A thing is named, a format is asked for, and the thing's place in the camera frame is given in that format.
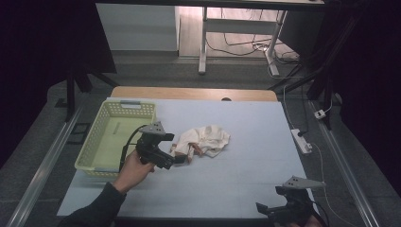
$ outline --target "human hand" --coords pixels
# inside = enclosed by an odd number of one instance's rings
[[[134,150],[127,156],[113,186],[121,194],[126,194],[131,188],[141,183],[150,172],[154,172],[155,164],[147,163],[143,165],[139,159],[138,152]]]

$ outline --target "table leg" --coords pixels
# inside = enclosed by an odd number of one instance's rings
[[[207,27],[207,8],[203,8],[203,19],[201,28],[201,44],[200,44],[200,67],[199,74],[206,73],[206,27]]]
[[[271,36],[271,41],[270,41],[269,48],[264,51],[266,59],[268,60],[268,63],[269,63],[269,68],[271,70],[271,74],[274,77],[279,76],[279,73],[278,73],[277,66],[276,66],[275,61],[274,61],[273,50],[274,50],[275,44],[277,42],[277,38],[278,38],[278,35],[280,33],[281,26],[283,25],[284,17],[286,16],[287,12],[286,11],[279,11],[278,13],[279,13],[279,15],[278,15],[278,19],[277,19],[277,24],[276,24],[274,32],[273,32],[273,34]]]

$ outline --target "cable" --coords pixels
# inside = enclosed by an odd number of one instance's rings
[[[320,149],[316,144],[311,143],[311,145],[315,146],[315,147],[318,149],[319,154],[320,154],[320,156],[321,156],[322,181],[324,182],[324,171],[323,171],[323,156],[322,156],[322,151],[321,151],[321,149]],[[357,227],[356,225],[354,225],[354,224],[350,223],[349,221],[345,220],[344,218],[340,217],[340,216],[333,210],[333,208],[331,208],[331,205],[330,205],[330,203],[328,202],[328,198],[327,198],[327,193],[326,193],[325,187],[323,188],[323,191],[324,191],[325,200],[326,200],[326,202],[327,202],[327,206],[328,206],[328,208],[330,208],[331,212],[333,212],[333,214],[336,215],[337,218],[339,218],[340,220],[344,221],[344,222],[347,223],[348,225]]]
[[[292,78],[292,79],[303,79],[303,78],[304,78],[304,77],[294,77],[294,76],[292,76],[292,75],[295,75],[295,74],[299,71],[299,69],[296,70],[296,71],[294,71],[294,69],[296,69],[296,68],[299,67],[299,66],[302,66],[302,65],[300,65],[300,64],[295,65],[295,67],[292,68],[291,71],[288,73],[288,75],[286,75],[285,77],[275,77],[275,76],[271,73],[271,70],[270,70],[270,66],[271,66],[272,64],[273,64],[273,61],[270,62],[270,63],[268,64],[268,73],[269,73],[269,76],[270,76],[271,78],[273,78],[273,79],[290,79],[290,78]]]
[[[265,49],[269,48],[268,44],[259,44],[259,43],[253,43],[252,48],[256,49],[258,51],[265,51]]]
[[[331,108],[333,107],[333,98],[330,100],[330,107],[324,111],[325,113],[329,112],[331,110]]]
[[[341,0],[330,0],[327,1],[327,3],[329,2],[336,2],[339,3],[339,9],[336,12],[336,15],[334,16],[333,21],[336,22],[336,24],[338,23],[338,18],[340,15],[340,9],[342,7],[342,2]],[[324,55],[324,53],[326,52],[326,50],[329,48],[329,46],[331,44],[333,44],[335,42],[335,40],[343,33],[343,31],[346,29],[346,22],[342,22],[342,25],[339,25],[335,28],[336,30],[334,32],[331,33],[331,35],[326,39],[326,43],[323,44],[317,51],[315,51],[315,53],[311,54],[310,56],[303,58],[301,60],[301,63],[306,63],[307,61],[314,61],[315,59],[322,57]]]
[[[256,12],[256,9],[247,9],[247,11],[252,11],[251,17],[248,20],[251,20],[254,17],[254,13]]]
[[[282,56],[282,58],[279,58],[278,56],[277,56],[277,52],[276,52],[276,50],[274,49],[273,50],[273,54],[274,54],[274,56],[273,56],[273,58],[277,61],[277,62],[279,62],[279,63],[281,63],[281,64],[298,64],[299,62],[300,62],[300,60],[299,59],[285,59],[285,58],[283,58],[283,55],[285,55],[285,54],[287,54],[287,53],[295,53],[295,51],[287,51],[287,52],[284,52],[281,56]]]
[[[295,65],[295,67],[293,67],[291,69],[291,71],[285,76],[283,77],[283,80],[279,81],[278,83],[272,85],[271,87],[268,88],[268,90],[274,90],[276,87],[286,83],[287,80],[291,79],[291,77],[295,74],[297,74],[304,66],[301,64],[297,64]]]
[[[315,203],[317,206],[319,206],[319,208],[321,208],[323,210],[324,216],[326,217],[326,220],[327,220],[327,227],[330,227],[330,219],[328,218],[328,215],[325,212],[325,210],[323,209],[323,207],[321,206],[321,204],[318,202],[315,202],[315,201],[312,201],[312,202]]]
[[[223,53],[227,53],[227,54],[231,54],[231,55],[235,55],[235,56],[246,56],[246,55],[250,55],[250,54],[252,54],[252,53],[254,53],[254,52],[256,52],[257,50],[253,50],[253,51],[251,51],[251,52],[248,52],[248,53],[244,53],[244,54],[236,54],[236,53],[233,53],[233,52],[229,52],[229,51],[226,51],[226,50],[222,50],[222,49],[215,49],[215,48],[213,48],[210,44],[209,44],[209,42],[207,41],[207,39],[206,39],[206,44],[207,44],[207,46],[209,46],[209,48],[211,48],[212,50],[215,50],[215,51],[219,51],[219,52],[223,52]]]
[[[122,150],[122,152],[121,152],[121,158],[120,158],[120,167],[118,168],[119,171],[121,171],[121,168],[123,167],[123,165],[124,165],[124,163],[125,163],[125,159],[126,159],[126,156],[127,156],[128,146],[129,146],[129,145],[134,145],[134,144],[131,143],[131,140],[132,140],[133,136],[135,136],[135,134],[138,133],[139,130],[142,129],[142,128],[144,128],[145,126],[146,126],[146,125],[143,125],[143,126],[138,127],[138,128],[131,134],[130,138],[129,138],[128,141],[127,141],[127,144],[123,147],[123,150]]]
[[[223,8],[220,8],[220,11],[221,11],[221,13],[220,13],[221,18],[225,18]],[[254,14],[255,14],[255,9],[252,10],[252,15],[251,15],[251,17],[249,18],[249,20],[251,20],[251,19],[254,17]],[[260,11],[259,21],[262,19],[262,15],[263,15],[263,10]],[[254,34],[254,35],[253,35],[253,40],[250,41],[250,42],[229,44],[228,41],[227,41],[226,33],[223,33],[223,36],[224,36],[224,41],[225,41],[225,43],[226,43],[227,45],[229,45],[229,46],[233,46],[233,45],[242,45],[242,44],[251,44],[251,45],[253,46],[253,50],[255,50],[255,51],[256,51],[256,50],[257,50],[257,51],[262,51],[262,50],[260,50],[260,48],[269,46],[268,44],[263,44],[263,43],[260,43],[260,42],[265,42],[265,41],[270,41],[270,40],[271,40],[271,39],[264,39],[264,40],[258,40],[258,41],[256,41],[256,40],[255,40],[256,35]],[[224,52],[224,53],[227,53],[227,54],[236,55],[236,56],[248,55],[248,54],[239,54],[239,55],[238,55],[238,54],[236,54],[236,53],[228,52],[228,51],[221,50],[221,49],[215,49],[215,50],[221,51],[221,52]]]
[[[305,122],[306,122],[306,130],[305,131],[300,131],[302,134],[305,134],[309,131],[309,124],[307,120],[307,115],[306,115],[306,107],[305,107],[305,101],[304,101],[304,85],[301,86],[301,100],[302,100],[302,107],[304,108],[304,116],[305,116]]]
[[[277,10],[277,14],[276,14],[276,22],[278,22],[278,14],[280,13],[280,10]]]
[[[289,122],[289,124],[291,125],[291,127],[295,130],[295,127],[294,127],[294,125],[292,124],[291,119],[289,118],[289,114],[288,114],[288,108],[287,108],[287,103],[286,103],[286,87],[287,87],[287,86],[284,86],[284,93],[283,93],[284,107],[285,107],[285,109],[286,109],[286,115],[287,115],[288,122]]]
[[[281,58],[283,59],[284,55],[285,54],[289,54],[289,53],[295,53],[295,51],[291,50],[291,51],[284,52],[284,53],[281,54]]]

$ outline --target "basket handle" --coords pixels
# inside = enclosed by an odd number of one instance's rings
[[[101,172],[101,173],[118,173],[119,172],[118,168],[106,168],[106,167],[95,167],[94,171]]]
[[[141,109],[141,101],[121,100],[120,106],[121,108]]]

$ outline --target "green plastic basket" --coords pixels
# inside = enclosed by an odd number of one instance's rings
[[[151,102],[104,101],[75,162],[76,169],[92,176],[117,176],[123,146],[137,128],[155,121],[155,109]],[[131,142],[140,136],[138,132]]]

